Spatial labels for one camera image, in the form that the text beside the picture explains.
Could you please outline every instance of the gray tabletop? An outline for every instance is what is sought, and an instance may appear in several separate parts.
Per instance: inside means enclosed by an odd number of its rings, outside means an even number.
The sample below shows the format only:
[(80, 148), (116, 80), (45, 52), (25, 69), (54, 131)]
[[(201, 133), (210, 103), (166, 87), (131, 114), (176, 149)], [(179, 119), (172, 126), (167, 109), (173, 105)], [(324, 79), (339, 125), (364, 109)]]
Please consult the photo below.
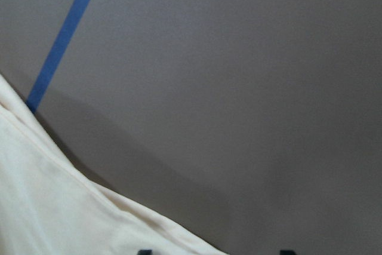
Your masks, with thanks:
[[(25, 99), (73, 0), (0, 0)], [(91, 0), (37, 117), (231, 254), (380, 254), (381, 0)]]

